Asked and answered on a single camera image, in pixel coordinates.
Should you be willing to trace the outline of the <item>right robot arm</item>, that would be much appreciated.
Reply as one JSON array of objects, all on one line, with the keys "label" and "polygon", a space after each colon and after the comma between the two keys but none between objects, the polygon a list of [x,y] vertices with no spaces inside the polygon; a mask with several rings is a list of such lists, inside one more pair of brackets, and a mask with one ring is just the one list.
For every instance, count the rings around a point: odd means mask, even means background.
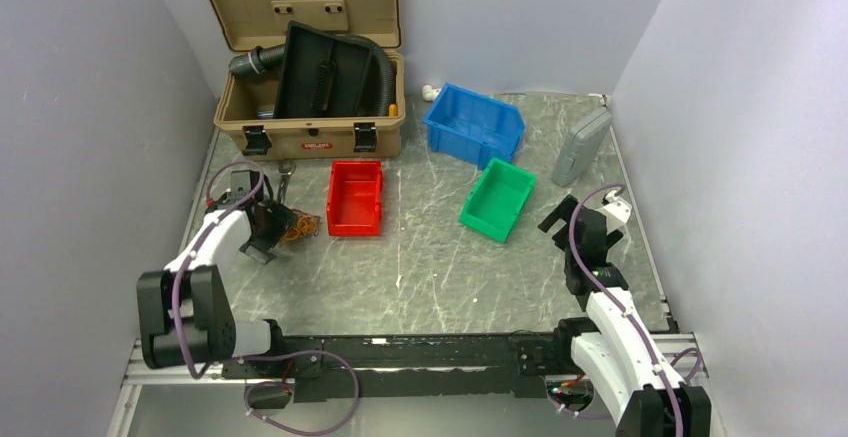
[{"label": "right robot arm", "polygon": [[632,208],[612,187],[604,190],[600,208],[568,195],[538,226],[561,226],[552,239],[564,253],[566,286],[585,313],[557,325],[552,361],[588,378],[618,436],[708,436],[710,397],[663,356],[623,273],[608,259]]}]

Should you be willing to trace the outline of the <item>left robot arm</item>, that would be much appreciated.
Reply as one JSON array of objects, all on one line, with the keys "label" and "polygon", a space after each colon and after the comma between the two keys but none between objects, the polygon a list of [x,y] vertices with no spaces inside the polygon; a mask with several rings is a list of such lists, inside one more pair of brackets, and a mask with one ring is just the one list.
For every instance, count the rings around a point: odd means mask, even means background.
[{"label": "left robot arm", "polygon": [[147,367],[184,366],[200,377],[213,363],[244,359],[261,376],[279,374],[288,359],[279,324],[235,318],[222,273],[245,250],[271,250],[296,222],[296,213],[274,200],[237,209],[211,206],[186,248],[163,269],[145,272],[137,281]]}]

